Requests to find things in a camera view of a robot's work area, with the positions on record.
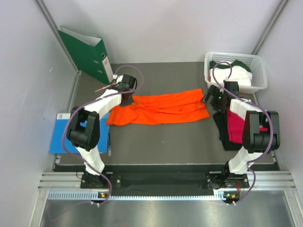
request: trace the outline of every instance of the black cloth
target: black cloth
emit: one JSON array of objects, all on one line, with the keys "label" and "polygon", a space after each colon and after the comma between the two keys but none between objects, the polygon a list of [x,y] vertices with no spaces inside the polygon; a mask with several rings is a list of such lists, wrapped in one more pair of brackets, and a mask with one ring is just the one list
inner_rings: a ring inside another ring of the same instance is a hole
[{"label": "black cloth", "polygon": [[227,128],[227,115],[226,113],[217,112],[213,115],[214,122],[216,123],[220,140],[225,150],[240,150],[242,144],[229,141],[228,128]]},{"label": "black cloth", "polygon": [[[217,63],[215,61],[210,61],[209,62],[209,69],[212,69]],[[232,67],[234,66],[240,66],[242,68],[244,68],[247,72],[251,72],[250,68],[244,64],[243,62],[239,61],[239,60],[235,60],[232,64]],[[217,66],[218,69],[229,69],[229,65],[222,65],[222,64],[219,64]]]}]

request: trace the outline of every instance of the orange cloth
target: orange cloth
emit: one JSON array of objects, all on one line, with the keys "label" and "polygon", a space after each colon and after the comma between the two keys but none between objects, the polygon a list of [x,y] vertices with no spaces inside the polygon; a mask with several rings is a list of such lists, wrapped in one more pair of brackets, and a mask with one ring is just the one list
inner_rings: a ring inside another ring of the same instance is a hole
[{"label": "orange cloth", "polygon": [[115,106],[107,124],[169,124],[198,121],[209,117],[201,102],[201,89],[160,96],[133,96],[134,103]]}]

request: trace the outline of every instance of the red cloth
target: red cloth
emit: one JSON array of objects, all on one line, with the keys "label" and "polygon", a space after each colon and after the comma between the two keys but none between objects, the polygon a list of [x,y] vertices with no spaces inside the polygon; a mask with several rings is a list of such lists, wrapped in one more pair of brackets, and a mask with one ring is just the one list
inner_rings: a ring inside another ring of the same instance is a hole
[{"label": "red cloth", "polygon": [[[242,136],[244,131],[245,121],[237,114],[227,111],[227,128],[229,140],[234,143],[242,144]],[[260,131],[267,131],[267,128],[260,128]]]},{"label": "red cloth", "polygon": [[169,124],[198,121],[209,117],[201,102],[201,89],[160,96],[133,96],[134,103],[115,106],[107,124]]}]

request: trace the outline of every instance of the folded cloth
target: folded cloth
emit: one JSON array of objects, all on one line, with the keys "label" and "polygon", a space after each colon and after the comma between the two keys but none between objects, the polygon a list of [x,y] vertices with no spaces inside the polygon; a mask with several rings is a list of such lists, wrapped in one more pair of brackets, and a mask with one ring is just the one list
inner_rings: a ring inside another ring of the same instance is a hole
[{"label": "folded cloth", "polygon": [[[229,76],[231,72],[231,69],[214,69],[214,75],[217,79],[217,81],[220,84],[224,84],[224,80],[227,80],[226,78]],[[210,82],[215,83],[215,80],[213,78],[213,69],[209,71],[210,73]],[[244,68],[241,66],[234,66],[232,68],[232,74],[228,78],[228,81],[237,81],[239,86],[249,86],[251,87],[251,79],[252,79],[252,73],[247,72]]]},{"label": "folded cloth", "polygon": [[201,102],[201,89],[160,96],[133,96],[129,106],[115,106],[110,111],[109,125],[167,124],[198,121],[210,115]]},{"label": "folded cloth", "polygon": [[[215,61],[209,62],[210,82],[213,83],[215,83],[215,80],[213,78],[213,67],[215,66],[215,64],[216,64]],[[228,81],[237,81],[239,86],[251,87],[252,73],[250,68],[239,60],[235,60],[234,62],[231,63],[231,65],[232,65],[232,74],[229,77]],[[214,75],[220,84],[224,84],[223,81],[229,76],[230,72],[231,69],[229,68],[229,65],[225,63],[219,64],[214,69]]]},{"label": "folded cloth", "polygon": [[228,130],[227,130],[227,116],[226,113],[217,112],[213,115],[214,122],[216,123],[219,133],[220,140],[224,150],[240,150],[242,144],[234,143],[230,141]]},{"label": "folded cloth", "polygon": [[[227,126],[229,140],[234,143],[242,144],[245,121],[236,113],[227,111]],[[260,131],[267,131],[267,128],[260,127]]]}]

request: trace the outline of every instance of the white cloth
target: white cloth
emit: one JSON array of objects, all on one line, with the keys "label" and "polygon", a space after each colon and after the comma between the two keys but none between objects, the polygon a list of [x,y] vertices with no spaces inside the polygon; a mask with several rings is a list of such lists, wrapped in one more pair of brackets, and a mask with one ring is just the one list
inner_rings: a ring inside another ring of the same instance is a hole
[{"label": "white cloth", "polygon": [[[213,78],[213,69],[210,69],[210,82],[216,83]],[[232,68],[232,75],[229,79],[226,79],[231,72],[231,69],[214,69],[214,76],[220,84],[224,84],[226,81],[237,81],[239,86],[249,86],[251,87],[252,73],[247,72],[246,69],[241,66],[234,66]]]}]

